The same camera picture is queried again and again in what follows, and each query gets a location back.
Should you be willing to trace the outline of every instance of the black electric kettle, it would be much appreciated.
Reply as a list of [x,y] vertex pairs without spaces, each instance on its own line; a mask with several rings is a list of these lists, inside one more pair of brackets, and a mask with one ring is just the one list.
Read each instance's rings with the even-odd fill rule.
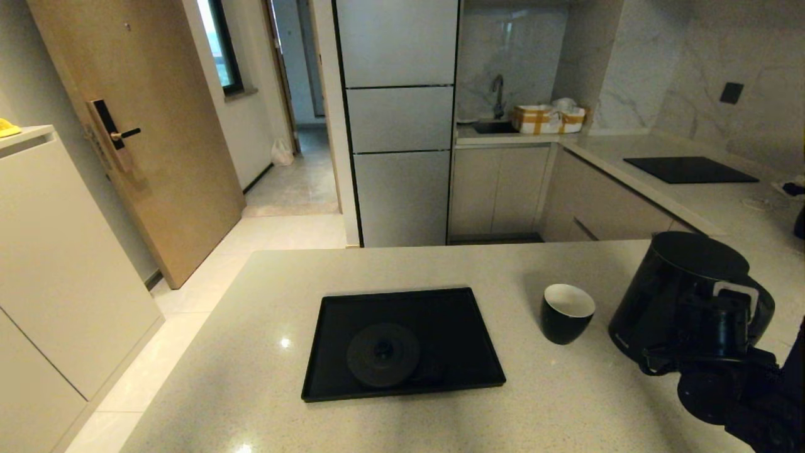
[[774,299],[749,277],[740,253],[705,235],[668,231],[651,240],[609,336],[644,373],[665,373],[678,370],[660,351],[741,357],[773,314]]

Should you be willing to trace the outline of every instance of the kettle lid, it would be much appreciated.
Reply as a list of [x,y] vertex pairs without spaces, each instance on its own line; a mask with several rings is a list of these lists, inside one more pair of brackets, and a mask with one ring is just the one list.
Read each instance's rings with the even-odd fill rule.
[[666,231],[651,240],[651,248],[677,268],[713,280],[729,280],[749,273],[746,258],[705,235]]

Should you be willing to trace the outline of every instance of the tiled floor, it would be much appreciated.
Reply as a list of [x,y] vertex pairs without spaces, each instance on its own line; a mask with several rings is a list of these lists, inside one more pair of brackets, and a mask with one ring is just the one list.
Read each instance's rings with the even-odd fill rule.
[[302,152],[292,165],[275,165],[246,194],[248,207],[244,216],[259,216],[260,212],[276,215],[277,210],[258,210],[261,206],[290,206],[290,210],[306,206],[308,210],[319,213],[332,212],[333,206],[337,209],[336,179],[327,129],[299,129],[299,144]]
[[78,434],[68,453],[120,451],[252,251],[346,247],[340,215],[244,218],[182,289],[161,281],[151,294],[165,324]]

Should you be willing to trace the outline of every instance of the faucet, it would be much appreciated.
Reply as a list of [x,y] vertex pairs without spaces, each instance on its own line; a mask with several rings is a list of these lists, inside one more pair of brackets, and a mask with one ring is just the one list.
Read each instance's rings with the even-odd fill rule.
[[498,74],[492,81],[492,89],[490,91],[492,93],[497,92],[497,102],[495,102],[495,107],[493,108],[495,119],[503,118],[503,107],[506,104],[503,103],[503,76],[501,74]]

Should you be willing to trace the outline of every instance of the window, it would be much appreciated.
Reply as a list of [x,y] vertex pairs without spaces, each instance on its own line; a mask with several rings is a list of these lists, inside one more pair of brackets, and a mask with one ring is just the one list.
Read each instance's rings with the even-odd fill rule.
[[204,31],[207,33],[209,47],[213,51],[215,66],[218,69],[218,78],[224,94],[235,94],[243,91],[241,72],[237,68],[235,52],[232,49],[232,40],[229,38],[229,29],[226,26],[224,7],[221,0],[197,0],[201,10],[201,20],[204,22]]

